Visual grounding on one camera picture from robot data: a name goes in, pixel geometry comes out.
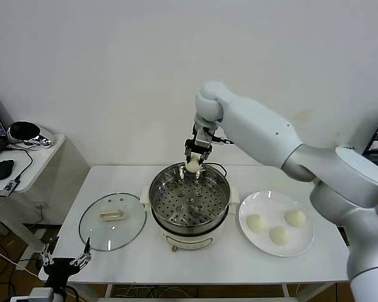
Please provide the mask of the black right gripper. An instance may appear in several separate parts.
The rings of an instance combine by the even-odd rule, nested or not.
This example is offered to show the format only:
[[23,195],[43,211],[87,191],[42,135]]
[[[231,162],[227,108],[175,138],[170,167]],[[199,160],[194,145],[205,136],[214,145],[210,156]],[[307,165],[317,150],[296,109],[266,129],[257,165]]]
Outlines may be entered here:
[[201,154],[198,160],[199,165],[202,165],[209,157],[212,151],[212,146],[201,147],[195,144],[195,140],[185,141],[185,160],[188,164],[191,161],[192,153]]

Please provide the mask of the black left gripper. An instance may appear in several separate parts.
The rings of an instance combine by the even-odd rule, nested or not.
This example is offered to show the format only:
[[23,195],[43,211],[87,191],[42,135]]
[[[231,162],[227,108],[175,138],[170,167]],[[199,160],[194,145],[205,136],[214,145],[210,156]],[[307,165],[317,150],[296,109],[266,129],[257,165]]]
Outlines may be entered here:
[[85,267],[91,260],[90,238],[88,237],[82,254],[73,258],[52,258],[59,238],[46,243],[40,253],[44,265],[44,272],[48,275],[45,283],[49,288],[65,288],[69,278]]

